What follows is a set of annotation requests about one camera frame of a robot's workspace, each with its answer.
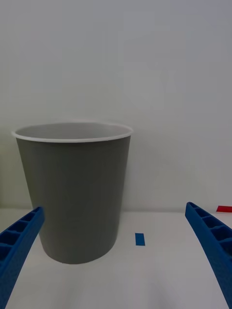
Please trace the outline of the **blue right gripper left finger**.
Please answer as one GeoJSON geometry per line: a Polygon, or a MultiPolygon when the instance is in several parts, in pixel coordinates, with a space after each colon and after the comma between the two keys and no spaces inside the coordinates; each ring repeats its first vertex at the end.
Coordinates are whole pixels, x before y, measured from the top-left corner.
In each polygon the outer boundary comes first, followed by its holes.
{"type": "Polygon", "coordinates": [[[4,309],[29,251],[44,223],[37,207],[0,234],[0,308],[4,309]]]}

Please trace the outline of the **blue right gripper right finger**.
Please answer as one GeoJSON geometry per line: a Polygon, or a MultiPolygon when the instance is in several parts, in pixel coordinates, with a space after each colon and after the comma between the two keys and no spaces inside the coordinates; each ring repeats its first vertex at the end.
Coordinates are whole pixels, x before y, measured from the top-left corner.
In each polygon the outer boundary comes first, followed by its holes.
{"type": "Polygon", "coordinates": [[[210,263],[229,308],[232,308],[232,229],[192,202],[185,217],[210,263]]]}

